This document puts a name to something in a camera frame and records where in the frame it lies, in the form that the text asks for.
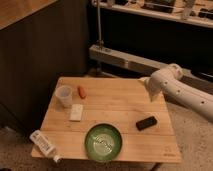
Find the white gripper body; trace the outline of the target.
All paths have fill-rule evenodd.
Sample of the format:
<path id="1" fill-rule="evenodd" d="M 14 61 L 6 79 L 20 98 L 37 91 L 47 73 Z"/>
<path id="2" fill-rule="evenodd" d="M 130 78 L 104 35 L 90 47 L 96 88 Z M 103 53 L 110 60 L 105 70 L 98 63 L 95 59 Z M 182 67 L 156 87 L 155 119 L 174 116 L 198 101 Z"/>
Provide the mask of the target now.
<path id="1" fill-rule="evenodd" d="M 163 79 L 160 76 L 151 76 L 145 80 L 145 87 L 150 94 L 159 94 L 162 90 L 161 83 Z"/>

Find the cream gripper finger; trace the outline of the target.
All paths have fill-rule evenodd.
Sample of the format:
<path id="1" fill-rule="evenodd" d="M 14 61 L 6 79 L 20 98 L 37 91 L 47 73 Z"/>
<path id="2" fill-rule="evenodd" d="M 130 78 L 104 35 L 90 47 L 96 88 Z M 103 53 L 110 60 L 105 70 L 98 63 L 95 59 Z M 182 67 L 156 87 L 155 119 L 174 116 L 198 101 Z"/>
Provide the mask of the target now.
<path id="1" fill-rule="evenodd" d="M 158 98 L 158 94 L 149 94 L 150 101 L 153 102 Z"/>
<path id="2" fill-rule="evenodd" d="M 148 80 L 149 77 L 141 77 L 138 79 L 139 82 L 145 83 Z"/>

